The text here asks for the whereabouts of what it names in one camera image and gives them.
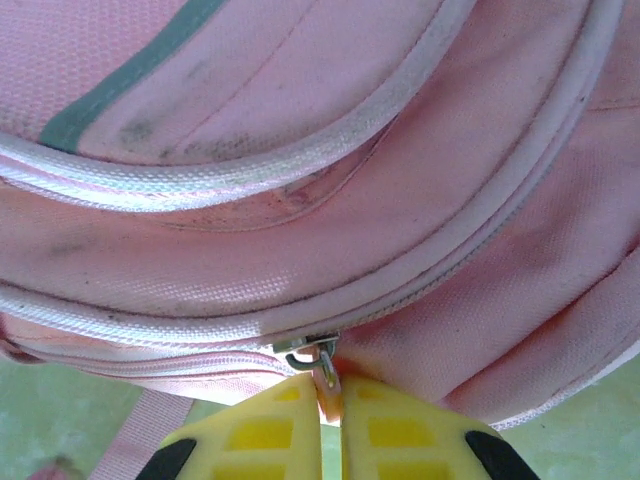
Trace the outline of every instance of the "zipper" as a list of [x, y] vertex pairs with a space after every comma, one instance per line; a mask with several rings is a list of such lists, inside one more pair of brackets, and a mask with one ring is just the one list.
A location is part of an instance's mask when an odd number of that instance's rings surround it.
[[[274, 354], [285, 354], [285, 360], [296, 371], [311, 371], [316, 384], [318, 404], [329, 423], [342, 416], [342, 388], [340, 377], [333, 364], [336, 343], [339, 335], [314, 335], [294, 340], [278, 342], [273, 345]], [[310, 356], [310, 360], [301, 360], [299, 355]]]
[[89, 357], [42, 352], [30, 347], [17, 347], [26, 355], [75, 367], [88, 373], [118, 378], [161, 378], [195, 375], [217, 375], [229, 372], [265, 371], [291, 376], [295, 371], [278, 358], [258, 352], [225, 351], [197, 353], [155, 360], [118, 362]]

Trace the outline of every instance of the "zipper slider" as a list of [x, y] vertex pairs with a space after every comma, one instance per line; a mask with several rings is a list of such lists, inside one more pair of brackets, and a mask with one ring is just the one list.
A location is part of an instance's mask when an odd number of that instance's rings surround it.
[[[328, 422], [334, 422], [342, 415], [340, 378], [332, 361], [339, 338], [339, 335], [308, 336], [273, 345], [273, 353], [286, 353], [285, 360], [291, 368], [312, 372], [318, 403]], [[300, 360], [297, 355], [310, 355], [311, 360]]]

